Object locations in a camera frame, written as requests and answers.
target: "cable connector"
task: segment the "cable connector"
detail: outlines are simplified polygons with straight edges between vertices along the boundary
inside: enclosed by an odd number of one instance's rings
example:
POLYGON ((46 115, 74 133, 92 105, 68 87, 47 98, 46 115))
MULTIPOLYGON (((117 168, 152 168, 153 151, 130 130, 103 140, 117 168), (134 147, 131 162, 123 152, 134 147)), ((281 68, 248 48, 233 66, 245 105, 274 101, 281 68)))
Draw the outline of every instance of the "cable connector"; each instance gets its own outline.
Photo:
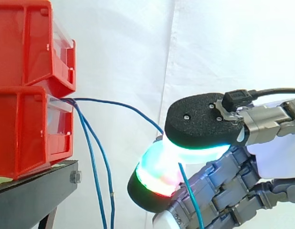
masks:
POLYGON ((236 90, 231 92, 226 92, 223 100, 222 106, 228 112, 235 112, 238 107, 249 105, 255 98, 247 90, 236 90))

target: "black metal stand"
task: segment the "black metal stand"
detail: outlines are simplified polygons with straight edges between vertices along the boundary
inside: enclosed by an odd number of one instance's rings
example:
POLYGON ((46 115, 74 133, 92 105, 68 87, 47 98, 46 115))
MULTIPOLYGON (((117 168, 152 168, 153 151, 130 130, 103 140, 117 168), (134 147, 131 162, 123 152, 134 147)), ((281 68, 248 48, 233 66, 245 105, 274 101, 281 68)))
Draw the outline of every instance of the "black metal stand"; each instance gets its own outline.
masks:
POLYGON ((52 229, 57 206, 77 188, 77 161, 0 185, 0 229, 52 229))

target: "screw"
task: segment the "screw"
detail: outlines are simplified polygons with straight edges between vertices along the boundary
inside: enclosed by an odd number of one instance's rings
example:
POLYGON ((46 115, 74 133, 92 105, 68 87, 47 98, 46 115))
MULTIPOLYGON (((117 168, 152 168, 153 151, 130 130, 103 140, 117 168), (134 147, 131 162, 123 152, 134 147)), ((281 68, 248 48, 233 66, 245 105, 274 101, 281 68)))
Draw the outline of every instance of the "screw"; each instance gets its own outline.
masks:
POLYGON ((82 181, 81 171, 72 171, 70 174, 70 182, 73 184, 79 184, 82 181))
POLYGON ((185 120, 190 120, 190 116, 187 115, 187 114, 185 114, 185 115, 184 115, 184 119, 185 119, 185 120))

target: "black foam pad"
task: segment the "black foam pad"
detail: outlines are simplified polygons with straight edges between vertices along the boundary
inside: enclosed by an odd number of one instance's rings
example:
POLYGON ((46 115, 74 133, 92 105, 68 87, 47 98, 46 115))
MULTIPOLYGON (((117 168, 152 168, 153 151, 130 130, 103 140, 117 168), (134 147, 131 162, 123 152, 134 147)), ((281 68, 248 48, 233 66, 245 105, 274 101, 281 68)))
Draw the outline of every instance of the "black foam pad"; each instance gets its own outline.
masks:
POLYGON ((172 197, 161 196, 147 189, 133 172, 127 185, 131 199, 141 208, 153 213, 164 211, 170 204, 172 197))
POLYGON ((168 139, 178 146, 192 149, 235 144, 243 120, 218 121, 221 113, 210 108, 210 104, 223 96, 220 93, 199 94, 172 104, 165 124, 168 139))

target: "black cable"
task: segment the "black cable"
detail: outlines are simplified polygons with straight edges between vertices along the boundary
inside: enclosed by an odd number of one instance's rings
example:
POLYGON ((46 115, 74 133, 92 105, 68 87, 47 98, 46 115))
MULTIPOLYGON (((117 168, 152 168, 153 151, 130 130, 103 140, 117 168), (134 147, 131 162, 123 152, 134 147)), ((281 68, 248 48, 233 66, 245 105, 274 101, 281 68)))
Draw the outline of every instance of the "black cable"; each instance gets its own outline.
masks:
POLYGON ((253 97, 253 100, 256 100, 259 97, 273 94, 295 94, 295 88, 273 88, 260 91, 251 90, 249 94, 253 97))

